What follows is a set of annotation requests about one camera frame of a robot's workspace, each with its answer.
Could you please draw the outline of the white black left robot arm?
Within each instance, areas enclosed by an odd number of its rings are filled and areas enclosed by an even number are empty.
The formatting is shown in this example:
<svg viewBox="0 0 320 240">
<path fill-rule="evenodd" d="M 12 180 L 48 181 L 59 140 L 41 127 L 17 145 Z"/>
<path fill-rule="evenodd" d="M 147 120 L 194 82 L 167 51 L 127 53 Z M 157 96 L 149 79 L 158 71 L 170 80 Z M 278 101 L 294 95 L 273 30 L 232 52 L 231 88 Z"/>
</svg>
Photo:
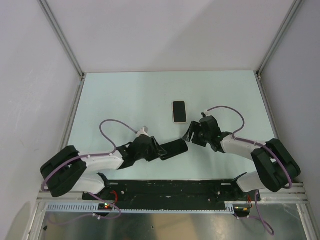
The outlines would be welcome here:
<svg viewBox="0 0 320 240">
<path fill-rule="evenodd" d="M 75 146 L 69 145 L 40 168 L 43 177 L 41 188 L 54 198 L 80 191 L 90 192 L 104 200 L 110 196 L 111 187 L 106 183 L 103 170 L 129 168 L 139 160 L 151 162 L 167 153 L 153 136 L 145 134 L 116 147 L 113 153 L 80 155 Z"/>
</svg>

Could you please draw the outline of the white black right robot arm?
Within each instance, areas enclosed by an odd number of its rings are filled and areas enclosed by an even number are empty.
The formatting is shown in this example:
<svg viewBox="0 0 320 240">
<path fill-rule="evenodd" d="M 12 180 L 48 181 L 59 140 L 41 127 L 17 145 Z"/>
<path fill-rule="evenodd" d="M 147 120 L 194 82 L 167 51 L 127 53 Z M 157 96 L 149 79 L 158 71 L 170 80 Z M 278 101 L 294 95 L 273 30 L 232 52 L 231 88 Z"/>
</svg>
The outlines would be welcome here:
<svg viewBox="0 0 320 240">
<path fill-rule="evenodd" d="M 202 147 L 210 145 L 214 152 L 237 155 L 254 163 L 256 171 L 234 179 L 236 184 L 231 187 L 231 194 L 238 201 L 255 190 L 268 189 L 276 193 L 289 189 L 301 174 L 300 167 L 279 139 L 253 141 L 235 137 L 231 132 L 222 132 L 212 115 L 204 116 L 199 122 L 192 121 L 182 139 Z"/>
</svg>

